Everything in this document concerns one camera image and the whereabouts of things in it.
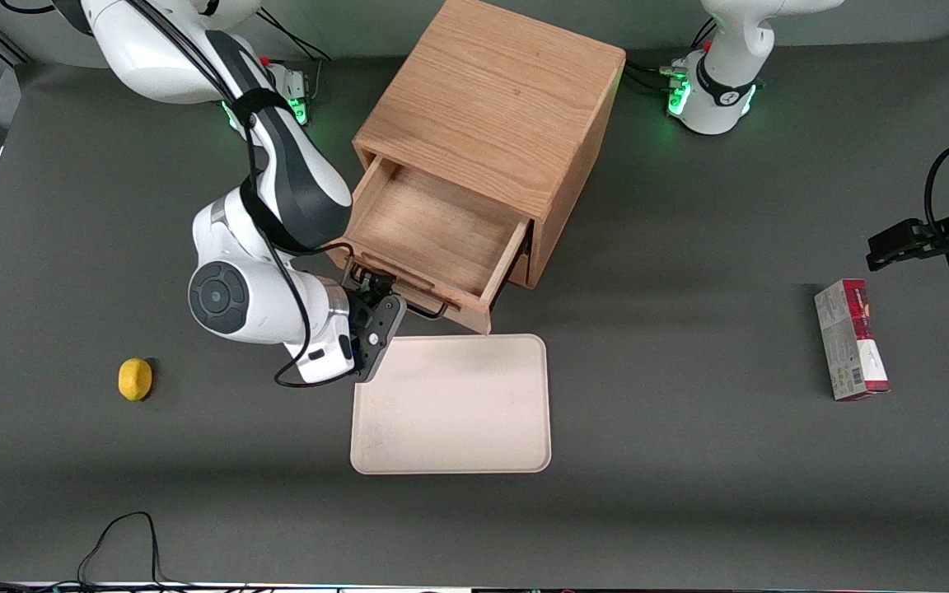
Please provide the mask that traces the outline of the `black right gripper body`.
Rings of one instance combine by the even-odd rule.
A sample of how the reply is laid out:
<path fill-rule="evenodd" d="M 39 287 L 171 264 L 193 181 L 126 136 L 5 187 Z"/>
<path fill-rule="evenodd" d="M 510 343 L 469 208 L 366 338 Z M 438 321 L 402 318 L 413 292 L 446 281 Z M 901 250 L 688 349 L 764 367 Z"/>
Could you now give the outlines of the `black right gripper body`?
<path fill-rule="evenodd" d="M 400 319 L 400 301 L 394 293 L 385 299 L 372 299 L 372 292 L 353 292 L 346 287 L 353 324 L 394 324 Z"/>

